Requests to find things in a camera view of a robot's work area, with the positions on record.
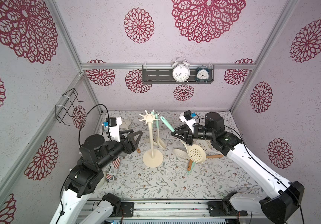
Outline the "cream skimmer green handle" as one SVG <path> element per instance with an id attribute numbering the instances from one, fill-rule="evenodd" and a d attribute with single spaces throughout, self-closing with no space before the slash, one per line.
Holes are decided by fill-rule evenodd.
<path id="1" fill-rule="evenodd" d="M 156 137 L 156 144 L 157 146 L 161 147 L 161 143 L 160 143 L 160 139 L 159 139 L 159 120 L 158 120 L 158 115 L 155 113 L 155 111 L 153 110 L 151 112 L 152 115 L 155 116 L 156 118 L 156 121 L 155 121 L 155 125 L 156 125 L 156 134 L 157 134 L 157 137 Z"/>
<path id="2" fill-rule="evenodd" d="M 163 150 L 166 150 L 167 149 L 167 145 L 166 145 L 166 143 L 161 139 L 161 130 L 160 130 L 160 121 L 159 121 L 159 139 L 160 139 L 160 144 L 161 144 L 161 149 L 163 149 Z"/>

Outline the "cream skimmer round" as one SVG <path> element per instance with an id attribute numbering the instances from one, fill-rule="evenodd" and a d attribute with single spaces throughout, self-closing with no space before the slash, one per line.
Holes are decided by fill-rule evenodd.
<path id="1" fill-rule="evenodd" d="M 160 117 L 161 121 L 173 132 L 175 129 L 170 125 L 170 123 L 163 117 Z M 189 158 L 195 163 L 204 163 L 206 160 L 206 153 L 199 145 L 187 145 L 186 142 L 182 141 L 183 145 L 187 150 Z"/>

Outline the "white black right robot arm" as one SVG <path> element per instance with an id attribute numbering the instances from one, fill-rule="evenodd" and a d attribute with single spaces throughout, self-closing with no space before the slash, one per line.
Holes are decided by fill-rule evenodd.
<path id="1" fill-rule="evenodd" d="M 196 122 L 196 116 L 191 111 L 181 113 L 180 120 L 184 125 L 177 128 L 165 119 L 162 121 L 171 130 L 171 135 L 187 146 L 191 146 L 194 140 L 209 140 L 216 151 L 237 163 L 264 191 L 263 195 L 248 197 L 236 191 L 229 193 L 222 200 L 225 214 L 262 213 L 274 224 L 284 224 L 302 208 L 304 186 L 300 182 L 290 182 L 256 157 L 240 137 L 225 130 L 224 119 L 219 113 L 207 113 L 204 125 Z"/>

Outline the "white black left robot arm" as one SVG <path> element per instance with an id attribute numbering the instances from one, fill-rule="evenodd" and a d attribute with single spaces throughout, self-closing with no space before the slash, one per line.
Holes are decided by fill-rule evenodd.
<path id="1" fill-rule="evenodd" d="M 91 194 L 105 179 L 103 169 L 122 153 L 130 155 L 138 149 L 142 131 L 130 129 L 119 134 L 119 141 L 106 141 L 103 136 L 94 134 L 79 147 L 81 158 L 61 187 L 60 204 L 51 219 L 52 224 L 74 224 Z"/>

